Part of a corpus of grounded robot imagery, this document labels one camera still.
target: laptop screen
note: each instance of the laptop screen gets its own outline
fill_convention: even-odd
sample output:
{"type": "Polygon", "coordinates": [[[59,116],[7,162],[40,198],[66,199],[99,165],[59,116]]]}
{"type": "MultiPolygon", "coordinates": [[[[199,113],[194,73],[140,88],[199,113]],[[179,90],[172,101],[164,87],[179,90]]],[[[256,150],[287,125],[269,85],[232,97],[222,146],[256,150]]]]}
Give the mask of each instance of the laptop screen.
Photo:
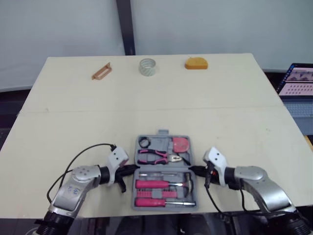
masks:
{"type": "Polygon", "coordinates": [[[282,98],[313,98],[313,64],[292,64],[276,91],[282,98]]]}

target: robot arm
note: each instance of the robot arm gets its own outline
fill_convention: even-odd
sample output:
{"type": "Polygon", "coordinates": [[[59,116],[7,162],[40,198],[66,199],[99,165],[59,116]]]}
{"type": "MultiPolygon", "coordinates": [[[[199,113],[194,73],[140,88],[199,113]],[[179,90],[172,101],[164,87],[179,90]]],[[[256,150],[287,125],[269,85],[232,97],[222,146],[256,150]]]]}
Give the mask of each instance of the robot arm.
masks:
{"type": "Polygon", "coordinates": [[[37,220],[39,228],[34,235],[66,235],[77,216],[86,194],[100,184],[119,183],[126,191],[122,177],[134,173],[137,166],[126,165],[126,152],[117,147],[109,155],[108,166],[80,166],[75,168],[69,180],[59,189],[43,220],[37,220]]]}
{"type": "Polygon", "coordinates": [[[296,211],[283,189],[260,167],[227,167],[226,158],[214,147],[205,153],[203,160],[214,166],[221,186],[228,185],[231,189],[241,188],[249,192],[262,212],[296,211]]]}
{"type": "Polygon", "coordinates": [[[214,147],[205,153],[203,160],[207,163],[206,167],[192,166],[190,169],[196,175],[205,177],[204,186],[208,189],[209,184],[214,183],[249,192],[262,213],[245,212],[266,216],[265,226],[270,234],[311,234],[302,215],[265,170],[256,166],[227,167],[226,158],[214,147]]]}

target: gray tool case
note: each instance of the gray tool case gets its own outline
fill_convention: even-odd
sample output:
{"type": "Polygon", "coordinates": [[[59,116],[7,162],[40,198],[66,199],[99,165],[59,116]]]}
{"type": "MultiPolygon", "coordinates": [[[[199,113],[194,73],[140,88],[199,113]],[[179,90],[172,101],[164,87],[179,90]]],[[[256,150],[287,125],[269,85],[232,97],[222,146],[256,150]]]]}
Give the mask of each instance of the gray tool case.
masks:
{"type": "Polygon", "coordinates": [[[194,172],[189,170],[188,162],[192,165],[193,152],[188,136],[172,136],[169,135],[168,130],[159,130],[157,135],[140,135],[136,140],[135,146],[135,164],[139,166],[134,172],[134,183],[133,183],[133,197],[132,206],[135,210],[139,211],[172,211],[172,212],[192,212],[198,209],[197,199],[197,186],[196,176],[194,172]],[[166,151],[168,154],[167,159],[170,155],[177,155],[174,153],[173,138],[185,138],[188,140],[189,148],[186,152],[179,153],[179,157],[184,158],[187,161],[181,160],[177,162],[168,162],[167,164],[142,164],[140,161],[156,161],[163,157],[154,153],[139,153],[139,150],[153,149],[158,151],[166,151]],[[146,144],[149,146],[142,148],[139,145],[139,141],[145,139],[146,144]],[[149,184],[150,182],[143,181],[164,181],[170,183],[184,183],[183,186],[169,186],[162,188],[153,188],[156,185],[149,184]],[[142,206],[142,199],[161,199],[157,200],[169,202],[159,206],[142,206]],[[181,204],[170,204],[170,202],[192,202],[194,205],[181,205],[181,204]]]}

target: copper bracket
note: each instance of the copper bracket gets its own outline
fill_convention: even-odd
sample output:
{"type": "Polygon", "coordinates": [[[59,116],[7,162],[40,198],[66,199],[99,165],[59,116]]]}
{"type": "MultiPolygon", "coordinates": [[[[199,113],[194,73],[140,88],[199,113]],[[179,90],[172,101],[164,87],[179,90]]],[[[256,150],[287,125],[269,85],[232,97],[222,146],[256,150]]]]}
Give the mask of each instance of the copper bracket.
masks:
{"type": "Polygon", "coordinates": [[[101,80],[104,78],[108,73],[112,71],[110,63],[107,63],[104,67],[102,67],[98,72],[96,72],[91,78],[101,80]]]}

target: laptop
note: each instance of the laptop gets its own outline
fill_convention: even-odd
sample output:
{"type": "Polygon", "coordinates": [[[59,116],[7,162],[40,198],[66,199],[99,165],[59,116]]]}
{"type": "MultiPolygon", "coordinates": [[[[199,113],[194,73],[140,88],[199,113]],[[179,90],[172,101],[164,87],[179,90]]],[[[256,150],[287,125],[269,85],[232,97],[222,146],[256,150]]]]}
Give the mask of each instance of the laptop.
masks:
{"type": "Polygon", "coordinates": [[[313,135],[313,64],[292,64],[276,89],[304,135],[313,135]]]}

